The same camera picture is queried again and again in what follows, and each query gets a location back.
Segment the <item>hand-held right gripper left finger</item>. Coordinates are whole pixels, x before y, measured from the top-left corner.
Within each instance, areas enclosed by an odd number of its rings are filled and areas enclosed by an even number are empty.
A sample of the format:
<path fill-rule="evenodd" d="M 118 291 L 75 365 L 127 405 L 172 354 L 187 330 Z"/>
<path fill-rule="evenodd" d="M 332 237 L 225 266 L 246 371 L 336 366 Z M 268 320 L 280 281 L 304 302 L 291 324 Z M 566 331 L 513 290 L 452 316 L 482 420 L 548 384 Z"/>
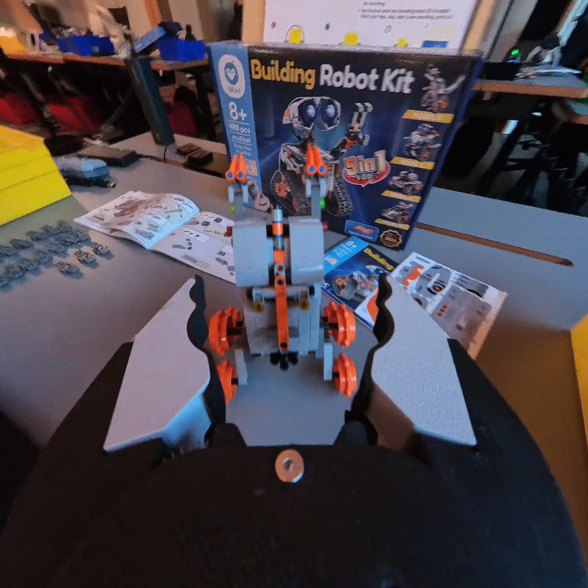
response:
<path fill-rule="evenodd" d="M 204 281 L 195 276 L 136 335 L 103 449 L 113 453 L 160 440 L 171 450 L 205 446 L 211 425 L 223 422 L 224 393 L 203 311 Z"/>

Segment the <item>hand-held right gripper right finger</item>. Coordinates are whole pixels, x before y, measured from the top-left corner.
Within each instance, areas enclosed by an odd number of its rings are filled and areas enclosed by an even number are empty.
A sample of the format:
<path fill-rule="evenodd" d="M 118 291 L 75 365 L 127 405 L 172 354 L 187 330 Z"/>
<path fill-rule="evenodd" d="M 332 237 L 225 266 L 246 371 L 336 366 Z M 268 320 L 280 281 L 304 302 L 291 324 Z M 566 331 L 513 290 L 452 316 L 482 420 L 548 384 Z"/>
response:
<path fill-rule="evenodd" d="M 379 279 L 370 349 L 347 420 L 402 448 L 413 434 L 474 447 L 449 339 L 391 275 Z"/>

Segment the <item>grey and orange robot model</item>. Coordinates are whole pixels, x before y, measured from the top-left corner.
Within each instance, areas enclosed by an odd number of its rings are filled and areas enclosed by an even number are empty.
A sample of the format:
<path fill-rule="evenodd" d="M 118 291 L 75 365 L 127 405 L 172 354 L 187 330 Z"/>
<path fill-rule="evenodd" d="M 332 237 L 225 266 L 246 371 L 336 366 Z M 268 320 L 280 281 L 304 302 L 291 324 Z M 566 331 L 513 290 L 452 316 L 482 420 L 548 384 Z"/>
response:
<path fill-rule="evenodd" d="M 283 208 L 276 203 L 270 220 L 245 215 L 245 193 L 252 179 L 246 176 L 244 156 L 233 156 L 226 173 L 235 215 L 235 283 L 243 290 L 243 311 L 234 306 L 217 311 L 208 331 L 210 347 L 218 356 L 234 350 L 234 363 L 225 360 L 217 367 L 226 402 L 234 397 L 238 385 L 247 383 L 245 352 L 238 343 L 243 335 L 251 356 L 267 356 L 272 365 L 286 371 L 300 356 L 314 354 L 323 360 L 323 379 L 333 381 L 339 393 L 349 398 L 357 390 L 353 360 L 344 353 L 334 357 L 333 349 L 334 343 L 346 349 L 355 341 L 355 316 L 342 303 L 331 301 L 322 306 L 321 202 L 331 174 L 312 142 L 306 148 L 302 171 L 311 214 L 283 219 Z"/>

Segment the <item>rows of grey track links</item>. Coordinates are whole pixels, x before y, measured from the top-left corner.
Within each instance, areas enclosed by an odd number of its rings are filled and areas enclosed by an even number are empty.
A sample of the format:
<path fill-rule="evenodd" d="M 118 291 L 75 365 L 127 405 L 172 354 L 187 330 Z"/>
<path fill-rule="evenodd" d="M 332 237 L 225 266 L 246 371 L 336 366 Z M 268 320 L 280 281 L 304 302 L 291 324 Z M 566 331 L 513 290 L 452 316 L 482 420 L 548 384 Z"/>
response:
<path fill-rule="evenodd" d="M 65 220 L 45 224 L 27 231 L 25 238 L 1 242 L 1 291 L 14 289 L 50 270 L 69 280 L 79 280 L 85 270 L 97 269 L 112 259 L 111 248 L 87 231 Z"/>

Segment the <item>yellow plastic bin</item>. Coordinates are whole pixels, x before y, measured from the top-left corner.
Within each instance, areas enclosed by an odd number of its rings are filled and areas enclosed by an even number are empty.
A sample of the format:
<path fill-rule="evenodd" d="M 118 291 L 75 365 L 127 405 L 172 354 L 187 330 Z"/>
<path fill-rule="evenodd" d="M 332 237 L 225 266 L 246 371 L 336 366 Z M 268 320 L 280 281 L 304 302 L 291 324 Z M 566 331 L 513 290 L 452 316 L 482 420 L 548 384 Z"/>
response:
<path fill-rule="evenodd" d="M 1 127 L 1 225 L 71 194 L 41 137 Z"/>
<path fill-rule="evenodd" d="M 571 329 L 570 341 L 587 445 L 587 314 Z"/>

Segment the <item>grey desk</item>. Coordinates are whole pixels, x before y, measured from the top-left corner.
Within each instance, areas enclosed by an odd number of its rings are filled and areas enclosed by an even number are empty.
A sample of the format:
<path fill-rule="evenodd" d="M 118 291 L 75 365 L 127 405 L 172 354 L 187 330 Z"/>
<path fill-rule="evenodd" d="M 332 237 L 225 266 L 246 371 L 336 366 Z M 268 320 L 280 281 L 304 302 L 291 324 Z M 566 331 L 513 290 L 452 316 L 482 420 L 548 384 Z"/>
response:
<path fill-rule="evenodd" d="M 587 219 L 432 189 L 407 251 L 507 292 L 478 356 L 543 451 L 577 520 L 587 444 L 571 329 L 587 314 Z M 43 445 L 114 351 L 194 273 L 123 239 L 70 279 L 54 268 L 1 292 L 1 411 Z"/>

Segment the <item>white printed sticker sheet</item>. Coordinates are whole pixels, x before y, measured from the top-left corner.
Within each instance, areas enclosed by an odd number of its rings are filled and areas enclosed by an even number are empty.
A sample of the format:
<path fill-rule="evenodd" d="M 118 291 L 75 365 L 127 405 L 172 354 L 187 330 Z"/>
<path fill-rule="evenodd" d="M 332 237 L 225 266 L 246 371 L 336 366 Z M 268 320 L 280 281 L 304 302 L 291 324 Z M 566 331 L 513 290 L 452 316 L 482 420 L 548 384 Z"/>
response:
<path fill-rule="evenodd" d="M 507 293 L 421 254 L 411 253 L 392 277 L 476 359 Z"/>

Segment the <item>printed instruction booklet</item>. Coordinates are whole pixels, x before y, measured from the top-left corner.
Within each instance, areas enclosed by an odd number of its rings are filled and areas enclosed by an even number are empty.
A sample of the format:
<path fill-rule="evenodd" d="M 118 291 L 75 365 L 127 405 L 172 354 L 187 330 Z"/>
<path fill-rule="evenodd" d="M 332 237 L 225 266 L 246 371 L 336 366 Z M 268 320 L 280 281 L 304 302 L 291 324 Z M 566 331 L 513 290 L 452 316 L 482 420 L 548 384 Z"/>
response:
<path fill-rule="evenodd" d="M 235 261 L 228 233 L 233 221 L 200 211 L 186 196 L 129 191 L 74 221 L 235 283 Z"/>

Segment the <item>grey power adapter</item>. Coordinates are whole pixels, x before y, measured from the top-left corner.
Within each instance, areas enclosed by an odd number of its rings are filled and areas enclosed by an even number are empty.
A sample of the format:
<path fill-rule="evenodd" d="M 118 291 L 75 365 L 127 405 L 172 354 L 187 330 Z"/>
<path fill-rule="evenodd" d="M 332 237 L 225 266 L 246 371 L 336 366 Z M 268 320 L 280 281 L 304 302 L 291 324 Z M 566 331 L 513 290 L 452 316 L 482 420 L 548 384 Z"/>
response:
<path fill-rule="evenodd" d="M 102 160 L 59 156 L 53 157 L 53 161 L 69 186 L 106 188 L 116 186 L 110 176 L 108 165 Z"/>

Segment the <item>black box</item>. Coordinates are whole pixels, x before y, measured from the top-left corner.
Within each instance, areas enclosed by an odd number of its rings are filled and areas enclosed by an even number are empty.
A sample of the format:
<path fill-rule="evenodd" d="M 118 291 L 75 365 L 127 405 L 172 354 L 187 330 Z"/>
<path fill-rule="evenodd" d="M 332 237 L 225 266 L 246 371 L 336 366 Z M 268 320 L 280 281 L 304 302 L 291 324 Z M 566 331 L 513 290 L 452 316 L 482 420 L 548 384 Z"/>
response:
<path fill-rule="evenodd" d="M 88 144 L 77 151 L 80 158 L 99 159 L 108 166 L 127 168 L 136 163 L 140 156 L 134 150 L 117 148 L 109 145 Z"/>

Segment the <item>dark blue toy kit box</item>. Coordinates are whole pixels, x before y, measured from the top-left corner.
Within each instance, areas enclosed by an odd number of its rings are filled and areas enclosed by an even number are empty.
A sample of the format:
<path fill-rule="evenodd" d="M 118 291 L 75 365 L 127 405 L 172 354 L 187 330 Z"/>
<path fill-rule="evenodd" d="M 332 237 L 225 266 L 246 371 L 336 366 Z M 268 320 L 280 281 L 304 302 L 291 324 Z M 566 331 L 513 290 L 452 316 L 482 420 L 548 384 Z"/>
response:
<path fill-rule="evenodd" d="M 311 213 L 325 192 L 329 229 L 406 246 L 477 81 L 478 52 L 210 44 L 229 153 L 244 202 Z"/>

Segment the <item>red storage bin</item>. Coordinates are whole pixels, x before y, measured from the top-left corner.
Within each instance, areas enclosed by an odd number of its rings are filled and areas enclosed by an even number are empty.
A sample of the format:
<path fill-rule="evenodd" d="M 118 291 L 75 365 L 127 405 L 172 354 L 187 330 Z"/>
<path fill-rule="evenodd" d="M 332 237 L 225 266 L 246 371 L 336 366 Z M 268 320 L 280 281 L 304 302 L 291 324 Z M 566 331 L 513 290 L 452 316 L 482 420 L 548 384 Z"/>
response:
<path fill-rule="evenodd" d="M 64 131 L 92 133 L 103 122 L 95 101 L 84 95 L 49 96 L 47 104 Z"/>
<path fill-rule="evenodd" d="M 40 122 L 40 117 L 23 96 L 1 92 L 1 122 L 24 126 Z"/>

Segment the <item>blue storage bin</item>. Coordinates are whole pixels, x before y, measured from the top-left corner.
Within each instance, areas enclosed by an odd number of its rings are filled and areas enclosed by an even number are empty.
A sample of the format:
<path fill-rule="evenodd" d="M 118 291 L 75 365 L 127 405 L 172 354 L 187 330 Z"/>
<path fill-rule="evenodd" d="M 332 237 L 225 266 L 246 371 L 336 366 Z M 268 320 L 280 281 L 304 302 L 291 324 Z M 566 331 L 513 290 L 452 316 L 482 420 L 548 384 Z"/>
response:
<path fill-rule="evenodd" d="M 165 33 L 156 45 L 162 60 L 185 63 L 206 58 L 205 43 L 195 37 L 191 24 L 182 28 L 177 22 L 166 21 L 160 24 L 160 28 Z"/>
<path fill-rule="evenodd" d="M 50 32 L 43 29 L 40 34 L 40 40 L 48 45 L 54 43 L 64 54 L 73 54 L 78 56 L 100 56 L 114 55 L 115 48 L 107 36 L 98 36 L 92 33 L 78 34 L 73 31 L 54 31 Z"/>

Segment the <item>white printed poster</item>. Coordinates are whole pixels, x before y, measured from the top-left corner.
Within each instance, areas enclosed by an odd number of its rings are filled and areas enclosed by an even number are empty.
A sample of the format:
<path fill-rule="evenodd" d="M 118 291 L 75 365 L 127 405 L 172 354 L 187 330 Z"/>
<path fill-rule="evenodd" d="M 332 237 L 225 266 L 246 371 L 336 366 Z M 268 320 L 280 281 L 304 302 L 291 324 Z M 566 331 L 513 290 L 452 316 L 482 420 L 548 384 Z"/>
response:
<path fill-rule="evenodd" d="M 266 1 L 263 40 L 459 49 L 478 1 Z"/>

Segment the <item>cardboard stand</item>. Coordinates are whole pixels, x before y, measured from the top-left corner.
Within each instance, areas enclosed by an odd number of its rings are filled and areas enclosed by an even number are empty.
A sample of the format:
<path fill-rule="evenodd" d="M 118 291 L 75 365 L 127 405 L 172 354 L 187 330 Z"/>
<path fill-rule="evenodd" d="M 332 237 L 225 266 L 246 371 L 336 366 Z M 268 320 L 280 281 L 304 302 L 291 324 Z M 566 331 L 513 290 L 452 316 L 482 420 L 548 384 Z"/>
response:
<path fill-rule="evenodd" d="M 260 43 L 263 41 L 266 1 L 242 1 L 242 41 Z"/>

